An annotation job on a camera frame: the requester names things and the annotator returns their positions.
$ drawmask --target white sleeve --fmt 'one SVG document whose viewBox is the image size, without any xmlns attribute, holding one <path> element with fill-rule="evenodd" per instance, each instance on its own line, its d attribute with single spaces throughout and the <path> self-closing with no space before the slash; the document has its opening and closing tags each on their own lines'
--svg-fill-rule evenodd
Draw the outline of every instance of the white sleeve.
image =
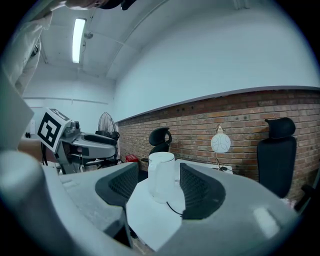
<svg viewBox="0 0 320 256">
<path fill-rule="evenodd" d="M 34 56 L 31 56 L 27 61 L 22 74 L 19 76 L 18 80 L 15 83 L 15 88 L 19 92 L 20 95 L 23 95 L 27 85 L 29 84 L 30 80 L 34 76 L 34 73 L 37 69 L 38 62 L 40 59 L 40 51 L 41 51 L 41 43 L 40 40 L 36 43 L 38 47 L 38 51 Z"/>
</svg>

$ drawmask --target brick wall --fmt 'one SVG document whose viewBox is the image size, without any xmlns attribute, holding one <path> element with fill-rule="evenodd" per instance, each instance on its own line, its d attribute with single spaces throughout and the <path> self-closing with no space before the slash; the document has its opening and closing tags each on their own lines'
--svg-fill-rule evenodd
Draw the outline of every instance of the brick wall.
<svg viewBox="0 0 320 256">
<path fill-rule="evenodd" d="M 312 184 L 320 159 L 320 92 L 278 90 L 240 93 L 181 104 L 119 122 L 121 159 L 129 154 L 147 158 L 153 148 L 149 134 L 170 127 L 170 152 L 176 158 L 214 163 L 211 138 L 219 123 L 231 139 L 227 153 L 218 153 L 221 164 L 239 175 L 258 180 L 257 144 L 268 138 L 265 119 L 291 118 L 296 126 L 297 151 L 288 197 L 298 200 L 303 184 Z M 148 165 L 140 163 L 141 170 Z"/>
</svg>

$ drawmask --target chair headrest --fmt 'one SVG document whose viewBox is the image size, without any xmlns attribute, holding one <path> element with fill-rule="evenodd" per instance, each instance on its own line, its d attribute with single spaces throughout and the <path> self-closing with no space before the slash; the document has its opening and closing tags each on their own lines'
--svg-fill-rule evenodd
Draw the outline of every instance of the chair headrest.
<svg viewBox="0 0 320 256">
<path fill-rule="evenodd" d="M 166 134 L 169 133 L 169 127 L 159 127 L 154 129 L 149 136 L 149 143 L 152 146 L 157 146 L 161 143 L 166 142 Z"/>
<path fill-rule="evenodd" d="M 269 138 L 280 139 L 292 136 L 296 131 L 294 121 L 288 117 L 280 119 L 264 120 L 269 124 Z"/>
</svg>

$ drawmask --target red object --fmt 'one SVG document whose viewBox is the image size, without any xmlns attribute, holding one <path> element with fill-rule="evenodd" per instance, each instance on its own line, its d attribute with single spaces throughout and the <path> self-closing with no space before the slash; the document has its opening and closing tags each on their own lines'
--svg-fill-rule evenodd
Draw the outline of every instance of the red object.
<svg viewBox="0 0 320 256">
<path fill-rule="evenodd" d="M 128 162 L 138 162 L 139 159 L 138 157 L 136 157 L 134 154 L 129 154 L 129 155 L 126 155 L 125 156 L 125 162 L 128 163 Z"/>
</svg>

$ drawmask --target black office chair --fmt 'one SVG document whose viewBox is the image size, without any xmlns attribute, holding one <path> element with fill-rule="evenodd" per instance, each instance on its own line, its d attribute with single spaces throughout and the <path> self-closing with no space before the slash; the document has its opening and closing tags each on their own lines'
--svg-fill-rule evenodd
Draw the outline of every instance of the black office chair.
<svg viewBox="0 0 320 256">
<path fill-rule="evenodd" d="M 168 152 L 170 148 L 170 143 L 172 142 L 172 136 L 169 131 L 169 127 L 159 127 L 154 129 L 149 136 L 149 143 L 152 146 L 155 146 L 151 149 L 149 155 L 157 152 Z M 141 161 L 149 162 L 148 158 L 142 158 Z"/>
<path fill-rule="evenodd" d="M 269 124 L 269 138 L 257 146 L 259 183 L 284 198 L 294 173 L 297 141 L 292 135 L 296 126 L 287 117 L 265 121 Z"/>
</svg>

